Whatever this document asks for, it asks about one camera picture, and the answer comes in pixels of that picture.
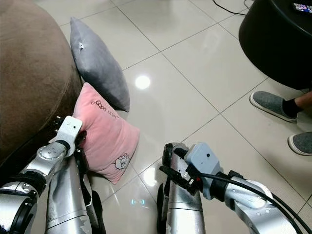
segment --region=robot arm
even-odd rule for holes
[[[30,233],[37,200],[65,157],[75,151],[82,121],[66,117],[53,142],[37,151],[36,157],[10,182],[0,188],[0,233]]]
[[[297,233],[283,213],[261,196],[238,185],[198,176],[201,173],[216,175],[252,187],[270,198],[273,197],[269,189],[259,182],[245,180],[233,171],[230,171],[228,175],[224,174],[218,158],[207,144],[199,143],[188,151],[177,149],[179,148],[176,147],[173,150],[184,159],[188,168],[185,170],[186,173],[181,175],[166,163],[170,155],[164,154],[163,166],[160,169],[167,174],[170,181],[186,189],[192,195],[201,191],[208,200],[217,198],[225,202],[226,206],[236,212],[248,226],[251,234]]]

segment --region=person's leg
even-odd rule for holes
[[[312,91],[291,99],[283,98],[258,91],[249,97],[252,105],[288,122],[296,121],[297,114],[312,106]],[[292,135],[288,138],[289,147],[297,154],[312,155],[312,132]]]
[[[294,99],[296,105],[305,110],[312,106],[312,91]]]

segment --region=electrical wire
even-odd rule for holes
[[[245,15],[246,15],[246,14],[242,14],[242,13],[230,11],[230,10],[224,8],[223,6],[220,6],[218,3],[215,2],[215,0],[213,0],[213,2],[214,2],[214,4],[216,4],[218,7],[222,8],[223,10],[226,10],[227,12],[230,12],[230,13],[232,13],[232,14],[241,15],[241,16],[245,16]]]
[[[247,190],[261,196],[264,200],[269,201],[276,208],[278,208],[283,213],[283,215],[288,219],[288,221],[292,224],[293,228],[296,230],[296,232],[298,234],[302,234],[302,232],[301,232],[300,228],[298,227],[298,225],[293,220],[293,218],[289,215],[289,213],[287,213],[287,211],[289,211],[294,216],[294,218],[298,220],[298,222],[304,227],[304,229],[308,232],[308,234],[312,234],[312,230],[307,226],[307,224],[284,201],[282,201],[279,197],[277,197],[274,194],[273,194],[274,199],[276,199],[279,203],[281,203],[286,208],[287,211],[281,205],[279,205],[276,201],[274,201],[272,198],[270,198],[266,194],[258,191],[257,189],[254,189],[248,185],[239,183],[239,182],[231,180],[231,179],[222,178],[222,177],[219,177],[217,175],[211,175],[211,174],[205,174],[205,173],[192,173],[192,176],[217,179],[217,180],[221,180],[221,181],[242,187],[244,189],[247,189]]]
[[[247,7],[247,9],[249,10],[249,9],[250,9],[250,7],[249,7],[249,6],[247,6],[246,2],[247,2],[247,0],[244,0],[244,5],[245,5],[245,6]]]

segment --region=pink pillow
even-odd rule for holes
[[[73,117],[82,120],[81,130],[88,133],[82,148],[90,170],[116,184],[136,150],[140,130],[121,118],[89,83],[83,85]]]

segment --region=gray slipper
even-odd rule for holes
[[[297,154],[312,155],[312,132],[292,135],[288,138],[289,147]]]
[[[297,118],[289,117],[283,111],[283,98],[264,91],[252,93],[249,101],[255,107],[279,117],[287,122],[295,122]]]

